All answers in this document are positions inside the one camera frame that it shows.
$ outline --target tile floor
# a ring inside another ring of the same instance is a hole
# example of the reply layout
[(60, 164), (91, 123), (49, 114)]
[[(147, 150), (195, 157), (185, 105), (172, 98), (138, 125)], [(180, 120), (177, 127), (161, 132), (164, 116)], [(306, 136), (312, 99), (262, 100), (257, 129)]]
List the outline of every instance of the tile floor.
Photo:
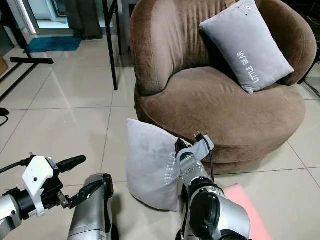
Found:
[[(15, 48), (5, 59), (17, 55), (23, 53)], [(115, 189), (112, 214), (120, 239), (175, 239), (180, 214), (148, 209), (127, 189), (126, 118), (137, 118), (130, 55), (126, 53), (117, 61), (118, 91), (113, 91), (105, 39), (82, 41), (74, 52), (35, 56), (53, 58), (55, 64), (37, 67), (0, 104), (10, 110), (9, 122), (0, 128), (0, 168), (28, 157), (29, 152), (57, 162), (86, 155), (84, 164), (61, 175), (65, 194), (75, 194), (90, 174), (111, 173)], [(0, 85), (0, 94), (22, 71)], [(319, 65), (310, 76), (320, 77)], [(307, 109), (300, 129), (260, 166), (247, 173), (216, 177), (221, 186), (240, 183), (244, 187), (274, 240), (320, 236), (320, 99), (305, 84), (294, 87)], [(1, 174), (0, 194), (22, 188), (23, 171), (21, 167)], [(24, 221), (6, 239), (66, 239), (72, 216), (72, 210), (55, 207), (45, 217)]]

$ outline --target black metal stand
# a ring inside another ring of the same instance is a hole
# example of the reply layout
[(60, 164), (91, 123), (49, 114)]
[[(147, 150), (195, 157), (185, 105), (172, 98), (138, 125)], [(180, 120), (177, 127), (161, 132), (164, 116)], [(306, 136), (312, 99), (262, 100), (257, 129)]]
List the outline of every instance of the black metal stand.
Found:
[(106, 39), (108, 42), (109, 55), (110, 55), (110, 65), (111, 65), (111, 72), (112, 72), (112, 79), (113, 79), (113, 87), (114, 87), (114, 90), (117, 91), (118, 90), (118, 83), (117, 83), (117, 75), (116, 75), (114, 50), (113, 50), (113, 46), (112, 46), (110, 23), (111, 23), (111, 19), (112, 19), (113, 15), (115, 13), (116, 30), (117, 30), (118, 45), (119, 45), (119, 55), (122, 55), (118, 0), (113, 0), (110, 9), (108, 9), (107, 0), (102, 0), (102, 5), (103, 5), (103, 14), (104, 14), (104, 21), (105, 21)]
[(0, 84), (9, 77), (17, 68), (22, 64), (33, 64), (29, 67), (22, 75), (19, 77), (6, 91), (0, 96), (0, 103), (22, 82), (23, 79), (28, 76), (28, 74), (35, 69), (38, 64), (53, 64), (54, 61), (51, 58), (32, 58), (27, 46), (28, 43), (22, 34), (16, 19), (8, 5), (7, 0), (0, 0), (0, 10), (2, 12), (1, 24), (10, 27), (16, 41), (18, 42), (20, 48), (24, 49), (27, 57), (11, 57), (10, 61), (12, 63), (17, 63), (10, 71), (8, 71), (3, 77), (0, 78)]

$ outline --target armchair seat cushion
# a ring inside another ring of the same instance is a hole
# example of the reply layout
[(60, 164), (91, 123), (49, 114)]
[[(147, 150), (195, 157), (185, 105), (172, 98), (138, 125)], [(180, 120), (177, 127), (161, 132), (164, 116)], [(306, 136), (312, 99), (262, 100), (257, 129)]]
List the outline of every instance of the armchair seat cushion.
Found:
[(285, 143), (305, 116), (293, 87), (275, 83), (249, 95), (212, 67), (182, 70), (152, 96), (141, 96), (136, 87), (135, 106), (139, 120), (188, 142), (197, 131), (208, 135), (220, 174), (257, 164)]

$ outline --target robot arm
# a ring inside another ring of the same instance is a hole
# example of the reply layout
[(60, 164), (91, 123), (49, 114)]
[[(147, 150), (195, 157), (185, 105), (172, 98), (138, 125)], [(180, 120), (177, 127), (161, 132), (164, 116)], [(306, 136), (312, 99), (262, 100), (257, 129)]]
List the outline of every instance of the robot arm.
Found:
[(183, 240), (248, 240), (250, 219), (246, 210), (230, 201), (207, 174), (201, 160), (214, 148), (208, 136), (199, 134), (198, 142), (187, 147), (176, 143), (180, 182), (185, 201)]
[(0, 173), (3, 173), (15, 166), (27, 166), (22, 176), (25, 189), (14, 188), (0, 197), (0, 240), (19, 227), (22, 220), (35, 214), (41, 217), (45, 209), (54, 206), (72, 209), (104, 186), (107, 179), (101, 177), (88, 182), (74, 197), (63, 195), (61, 189), (64, 186), (58, 178), (59, 174), (72, 170), (85, 160), (85, 156), (77, 156), (55, 164), (51, 158), (31, 156), (1, 169)]

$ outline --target cardboard box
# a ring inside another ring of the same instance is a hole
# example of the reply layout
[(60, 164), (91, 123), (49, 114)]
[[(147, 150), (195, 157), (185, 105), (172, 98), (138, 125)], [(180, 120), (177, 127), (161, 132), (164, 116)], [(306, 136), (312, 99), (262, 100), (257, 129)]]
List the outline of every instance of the cardboard box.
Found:
[(8, 65), (5, 60), (0, 56), (0, 75), (2, 75), (8, 69)]

